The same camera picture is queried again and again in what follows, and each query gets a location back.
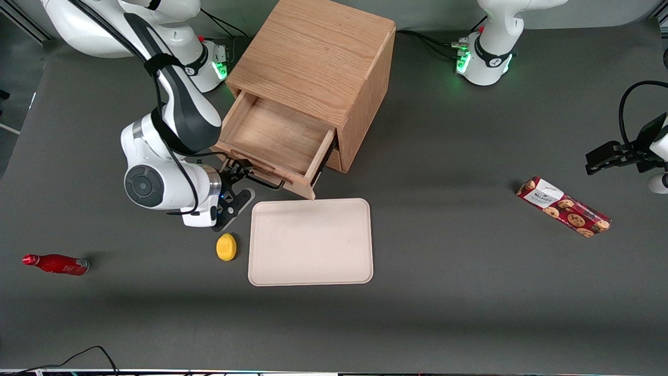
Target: cookie box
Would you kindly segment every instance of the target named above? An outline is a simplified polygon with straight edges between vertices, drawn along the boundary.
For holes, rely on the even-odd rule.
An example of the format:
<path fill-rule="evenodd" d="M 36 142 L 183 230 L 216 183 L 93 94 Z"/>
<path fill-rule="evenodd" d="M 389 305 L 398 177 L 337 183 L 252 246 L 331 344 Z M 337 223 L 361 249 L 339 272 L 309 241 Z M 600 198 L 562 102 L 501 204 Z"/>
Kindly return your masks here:
<path fill-rule="evenodd" d="M 517 191 L 517 196 L 585 238 L 591 238 L 610 228 L 610 218 L 564 194 L 540 177 L 534 176 L 527 181 Z"/>

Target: wooden drawer cabinet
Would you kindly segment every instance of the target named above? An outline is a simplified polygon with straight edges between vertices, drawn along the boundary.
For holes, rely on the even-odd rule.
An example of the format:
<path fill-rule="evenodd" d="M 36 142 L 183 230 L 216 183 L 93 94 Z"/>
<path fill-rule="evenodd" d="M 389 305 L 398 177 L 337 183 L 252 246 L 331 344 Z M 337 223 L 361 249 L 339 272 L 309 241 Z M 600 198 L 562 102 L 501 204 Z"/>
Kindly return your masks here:
<path fill-rule="evenodd" d="M 348 171 L 385 97 L 394 33 L 329 0 L 280 0 L 227 78 L 236 102 L 214 149 L 314 199 L 319 169 Z"/>

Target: beige tray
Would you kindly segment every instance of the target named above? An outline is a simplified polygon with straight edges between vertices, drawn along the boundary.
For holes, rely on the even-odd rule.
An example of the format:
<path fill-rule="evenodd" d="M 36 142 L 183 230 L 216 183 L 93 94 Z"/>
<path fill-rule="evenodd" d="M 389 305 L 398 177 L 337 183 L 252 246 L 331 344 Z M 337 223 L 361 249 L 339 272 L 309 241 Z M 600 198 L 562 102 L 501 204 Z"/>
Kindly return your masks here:
<path fill-rule="evenodd" d="M 360 284 L 373 276 L 364 199 L 261 202 L 250 230 L 248 280 L 255 286 Z"/>

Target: gray tabletop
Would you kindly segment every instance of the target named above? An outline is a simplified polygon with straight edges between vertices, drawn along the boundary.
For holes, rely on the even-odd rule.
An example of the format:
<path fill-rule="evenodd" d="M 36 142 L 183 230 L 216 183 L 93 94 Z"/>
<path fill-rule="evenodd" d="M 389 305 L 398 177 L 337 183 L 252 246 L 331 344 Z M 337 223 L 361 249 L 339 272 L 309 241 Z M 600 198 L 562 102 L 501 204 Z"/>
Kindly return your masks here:
<path fill-rule="evenodd" d="M 463 33 L 443 33 L 455 40 Z M 617 106 L 666 80 L 655 22 L 527 31 L 497 85 L 475 87 L 398 35 L 389 92 L 350 170 L 318 198 L 371 205 L 371 282 L 257 288 L 251 211 L 220 235 L 134 205 L 119 135 L 154 105 L 139 61 L 59 45 L 0 186 L 0 365 L 57 363 L 103 345 L 121 368 L 430 373 L 668 372 L 668 196 L 634 167 L 588 177 L 585 154 L 619 139 Z M 661 88 L 627 124 L 666 111 Z M 231 95 L 211 100 L 225 113 Z M 539 175 L 613 219 L 591 239 L 514 196 Z M 297 199 L 252 182 L 257 201 Z M 89 257 L 46 274 L 23 254 Z M 106 367 L 86 355 L 73 367 Z"/>

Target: red bottle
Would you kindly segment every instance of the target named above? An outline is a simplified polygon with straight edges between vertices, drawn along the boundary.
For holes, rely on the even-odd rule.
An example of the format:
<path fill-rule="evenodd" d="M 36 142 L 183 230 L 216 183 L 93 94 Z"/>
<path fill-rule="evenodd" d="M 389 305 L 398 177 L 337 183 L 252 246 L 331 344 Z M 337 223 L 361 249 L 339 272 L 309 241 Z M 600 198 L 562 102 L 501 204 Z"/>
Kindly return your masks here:
<path fill-rule="evenodd" d="M 90 264 L 83 258 L 73 258 L 63 255 L 25 255 L 25 265 L 34 265 L 47 273 L 69 274 L 70 276 L 82 276 L 90 268 Z"/>

